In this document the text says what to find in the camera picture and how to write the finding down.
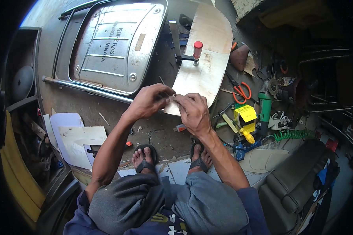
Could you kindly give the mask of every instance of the orange-handled scissors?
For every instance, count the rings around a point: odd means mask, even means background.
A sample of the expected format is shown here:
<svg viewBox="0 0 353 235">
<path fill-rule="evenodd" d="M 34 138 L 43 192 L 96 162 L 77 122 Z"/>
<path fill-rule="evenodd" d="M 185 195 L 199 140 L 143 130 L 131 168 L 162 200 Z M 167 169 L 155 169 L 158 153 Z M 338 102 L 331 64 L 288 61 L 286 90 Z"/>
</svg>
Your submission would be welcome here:
<svg viewBox="0 0 353 235">
<path fill-rule="evenodd" d="M 240 102 L 237 100 L 237 97 L 235 97 L 235 93 L 233 92 L 233 97 L 235 99 L 235 101 L 242 105 L 245 104 L 247 100 L 249 100 L 251 98 L 251 89 L 249 88 L 249 86 L 245 83 L 245 82 L 241 82 L 242 85 L 246 86 L 249 92 L 248 97 L 245 95 L 245 92 L 243 91 L 242 87 L 240 87 L 240 84 L 238 82 L 236 82 L 232 76 L 230 76 L 230 74 L 226 73 L 226 76 L 228 76 L 230 82 L 233 84 L 234 89 L 238 92 L 238 94 L 240 94 L 241 96 L 243 96 L 243 98 L 245 99 L 244 101 Z"/>
</svg>

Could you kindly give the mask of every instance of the foot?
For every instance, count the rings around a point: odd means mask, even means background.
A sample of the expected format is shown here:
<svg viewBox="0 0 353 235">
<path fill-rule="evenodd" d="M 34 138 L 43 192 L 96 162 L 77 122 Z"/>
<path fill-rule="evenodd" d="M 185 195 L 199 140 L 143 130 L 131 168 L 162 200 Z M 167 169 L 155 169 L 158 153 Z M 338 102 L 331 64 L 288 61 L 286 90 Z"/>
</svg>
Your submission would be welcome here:
<svg viewBox="0 0 353 235">
<path fill-rule="evenodd" d="M 148 147 L 144 148 L 144 152 L 141 150 L 141 148 L 139 148 L 137 151 L 135 151 L 135 153 L 133 153 L 131 162 L 132 162 L 133 166 L 135 166 L 135 169 L 137 169 L 137 167 L 144 160 L 144 158 L 145 158 L 145 161 L 149 162 L 152 165 L 154 164 L 153 159 L 152 159 L 151 149 Z M 151 171 L 148 168 L 142 169 L 142 171 L 140 173 L 155 175 L 155 172 Z"/>
<path fill-rule="evenodd" d="M 193 148 L 193 156 L 192 156 L 191 163 L 196 161 L 197 159 L 199 159 L 200 151 L 201 151 L 201 145 L 200 144 L 195 145 L 195 147 Z M 202 161 L 206 164 L 206 166 L 209 169 L 211 167 L 211 165 L 212 165 L 212 159 L 210 158 L 210 155 L 209 155 L 209 153 L 208 153 L 206 148 L 204 148 L 204 150 L 202 151 L 201 159 L 202 159 Z M 200 166 L 196 166 L 196 167 L 191 168 L 188 171 L 188 174 L 190 174 L 192 172 L 202 172 L 202 171 L 203 170 L 202 170 L 202 168 Z"/>
</svg>

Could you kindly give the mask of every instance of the air hose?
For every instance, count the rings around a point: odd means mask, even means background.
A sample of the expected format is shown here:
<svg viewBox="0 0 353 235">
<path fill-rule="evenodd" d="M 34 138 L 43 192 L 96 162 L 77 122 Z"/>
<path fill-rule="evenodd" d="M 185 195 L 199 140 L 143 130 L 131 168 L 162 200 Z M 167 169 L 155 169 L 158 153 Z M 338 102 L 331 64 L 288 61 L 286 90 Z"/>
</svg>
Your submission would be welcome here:
<svg viewBox="0 0 353 235">
<path fill-rule="evenodd" d="M 274 137 L 276 142 L 283 139 L 301 139 L 301 138 L 315 138 L 315 132 L 312 130 L 290 130 L 288 132 L 282 132 L 268 135 L 267 137 Z"/>
</svg>

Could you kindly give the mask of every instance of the curved wooden board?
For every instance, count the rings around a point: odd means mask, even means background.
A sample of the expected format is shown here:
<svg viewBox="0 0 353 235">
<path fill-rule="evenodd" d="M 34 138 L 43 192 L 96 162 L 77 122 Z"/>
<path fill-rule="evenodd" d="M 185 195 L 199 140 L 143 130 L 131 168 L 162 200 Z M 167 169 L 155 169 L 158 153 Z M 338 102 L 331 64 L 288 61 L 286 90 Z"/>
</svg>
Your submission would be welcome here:
<svg viewBox="0 0 353 235">
<path fill-rule="evenodd" d="M 193 55 L 195 41 L 203 43 L 199 65 L 194 66 L 192 61 L 182 61 L 172 88 L 181 95 L 199 93 L 207 98 L 210 107 L 221 87 L 229 60 L 233 42 L 230 22 L 215 7 L 200 3 L 193 18 L 184 54 Z M 164 112 L 180 116 L 174 102 L 166 106 Z"/>
</svg>

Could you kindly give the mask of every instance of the sandal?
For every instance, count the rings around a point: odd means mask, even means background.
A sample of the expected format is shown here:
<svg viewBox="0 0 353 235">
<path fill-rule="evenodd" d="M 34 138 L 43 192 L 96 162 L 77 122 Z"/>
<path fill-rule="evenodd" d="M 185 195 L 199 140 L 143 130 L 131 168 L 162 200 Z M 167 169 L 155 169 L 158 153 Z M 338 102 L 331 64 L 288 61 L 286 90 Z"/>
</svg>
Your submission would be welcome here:
<svg viewBox="0 0 353 235">
<path fill-rule="evenodd" d="M 199 153 L 199 158 L 196 160 L 196 161 L 194 161 L 194 162 L 192 162 L 192 157 L 193 157 L 193 149 L 195 148 L 195 145 L 197 145 L 197 144 L 200 144 L 200 146 L 201 146 L 201 150 L 200 150 L 200 153 Z M 207 173 L 208 172 L 208 167 L 207 167 L 207 165 L 203 162 L 203 160 L 201 159 L 201 154 L 202 154 L 202 152 L 204 151 L 204 145 L 202 145 L 202 143 L 201 142 L 199 142 L 199 141 L 196 141 L 193 145 L 192 145 L 192 148 L 191 148 L 191 166 L 190 166 L 190 169 L 189 170 L 191 170 L 192 168 L 194 168 L 194 167 L 197 167 L 197 166 L 199 166 L 199 167 L 201 167 L 202 168 L 202 170 L 205 172 L 205 173 Z"/>
<path fill-rule="evenodd" d="M 153 171 L 155 174 L 157 174 L 155 172 L 155 165 L 156 165 L 156 160 L 157 160 L 157 152 L 155 151 L 155 148 L 150 145 L 150 144 L 141 144 L 139 146 L 137 146 L 136 148 L 136 151 L 140 148 L 143 153 L 144 153 L 144 148 L 146 147 L 149 147 L 151 149 L 151 153 L 152 153 L 152 159 L 153 159 L 153 165 L 150 164 L 149 162 L 147 162 L 145 160 L 145 157 L 144 157 L 144 160 L 140 163 L 140 165 L 138 165 L 138 167 L 136 168 L 136 173 L 140 173 L 144 168 L 148 168 L 149 170 Z"/>
</svg>

